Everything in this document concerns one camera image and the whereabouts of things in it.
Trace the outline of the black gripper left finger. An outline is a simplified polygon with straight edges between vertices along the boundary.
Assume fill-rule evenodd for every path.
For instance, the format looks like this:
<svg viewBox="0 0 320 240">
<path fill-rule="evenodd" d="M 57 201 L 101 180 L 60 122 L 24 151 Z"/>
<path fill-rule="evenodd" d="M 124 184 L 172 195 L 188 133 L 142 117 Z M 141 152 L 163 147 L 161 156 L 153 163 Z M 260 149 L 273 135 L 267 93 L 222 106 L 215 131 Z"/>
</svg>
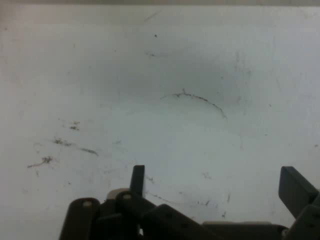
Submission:
<svg viewBox="0 0 320 240">
<path fill-rule="evenodd" d="M 167 204 L 143 197 L 145 167 L 133 168 L 130 187 L 100 203 L 79 198 L 70 203 L 61 240 L 218 240 L 220 236 Z"/>
</svg>

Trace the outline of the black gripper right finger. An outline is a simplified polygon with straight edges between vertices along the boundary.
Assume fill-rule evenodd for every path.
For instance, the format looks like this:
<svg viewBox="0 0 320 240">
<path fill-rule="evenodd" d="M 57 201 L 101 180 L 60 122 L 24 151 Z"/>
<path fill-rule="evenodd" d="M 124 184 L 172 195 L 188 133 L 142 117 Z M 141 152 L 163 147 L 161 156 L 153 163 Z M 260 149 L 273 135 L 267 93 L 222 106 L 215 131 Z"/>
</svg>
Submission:
<svg viewBox="0 0 320 240">
<path fill-rule="evenodd" d="M 320 238 L 320 191 L 292 166 L 280 170 L 278 195 L 295 218 L 285 240 Z"/>
</svg>

